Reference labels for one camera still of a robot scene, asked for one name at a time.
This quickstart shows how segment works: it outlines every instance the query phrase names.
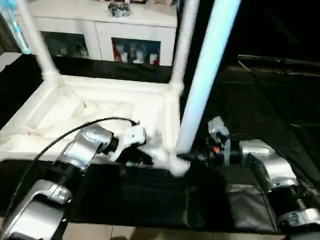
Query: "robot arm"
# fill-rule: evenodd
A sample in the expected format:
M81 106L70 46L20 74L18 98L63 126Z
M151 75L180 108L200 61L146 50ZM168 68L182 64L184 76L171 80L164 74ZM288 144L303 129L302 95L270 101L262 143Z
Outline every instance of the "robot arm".
M68 223L66 210L96 155L108 154L115 161L122 150L145 141L140 125L132 126L119 138L98 124L80 130L11 214L0 239L61 238Z

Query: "white frame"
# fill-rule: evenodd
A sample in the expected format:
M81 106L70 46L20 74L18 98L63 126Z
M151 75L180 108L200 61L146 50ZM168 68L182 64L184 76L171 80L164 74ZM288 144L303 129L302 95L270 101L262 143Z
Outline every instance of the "white frame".
M32 53L36 53L36 47L29 36L22 17L16 16L16 19L23 32L30 51ZM33 17L33 21L38 31L83 35L88 50L89 59L102 59L94 21L51 17Z
M102 60L114 61L112 38L160 42L160 65L171 66L176 28L123 23L97 22L96 31Z

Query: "red object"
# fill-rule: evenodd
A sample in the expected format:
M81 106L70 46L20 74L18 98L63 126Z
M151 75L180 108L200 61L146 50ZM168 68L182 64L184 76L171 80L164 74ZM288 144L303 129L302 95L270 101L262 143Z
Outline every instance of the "red object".
M114 61L116 62L122 62L121 61L121 56L116 48L116 41L112 40L112 48L113 48L113 56L114 56Z
M218 153L220 152L220 148L219 148L218 146L214 146L214 147L212 148L212 150L213 150L216 154L218 154Z

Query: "black surface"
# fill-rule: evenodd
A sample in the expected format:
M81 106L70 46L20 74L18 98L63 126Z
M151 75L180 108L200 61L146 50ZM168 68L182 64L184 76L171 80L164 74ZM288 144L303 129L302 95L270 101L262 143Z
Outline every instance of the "black surface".
M170 67L62 57L54 61L66 75L157 83L167 83L171 75ZM192 68L188 68L181 113L192 75ZM1 115L3 125L36 89L41 75L34 57L23 55L6 67L0 78L5 89L2 100L10 99L3 101L7 105ZM232 133L242 133L242 139L265 141L290 161L300 178L319 187L318 78L268 73L256 73L255 78L248 72L222 71L218 74L194 147L201 145L207 136L208 120L221 115ZM23 160L0 164L3 190L0 213L4 214L27 164ZM46 163L40 162L36 171L41 171L41 166L45 167ZM193 175L198 178L192 180L174 178L161 170L130 168L127 175L120 177L114 166L94 166L92 169L94 174L84 182L84 188L87 185L88 190L79 196L81 201L77 203L74 222L228 232L276 231L273 213L248 169L218 168L207 174L198 172ZM31 184L29 179L21 195Z
M30 164L0 164L0 214L3 215L19 177ZM22 185L17 202L52 165L40 161ZM70 222L163 227L197 231L275 233L266 196L251 170L192 165L183 178L165 170L93 165L72 202Z

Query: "glass cabinet door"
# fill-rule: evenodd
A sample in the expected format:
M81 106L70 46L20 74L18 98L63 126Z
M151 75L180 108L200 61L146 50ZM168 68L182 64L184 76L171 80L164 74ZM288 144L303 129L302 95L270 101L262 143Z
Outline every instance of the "glass cabinet door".
M114 61L134 64L160 64L160 41L112 37Z
M83 34L50 31L41 33L51 56L85 59L90 57Z

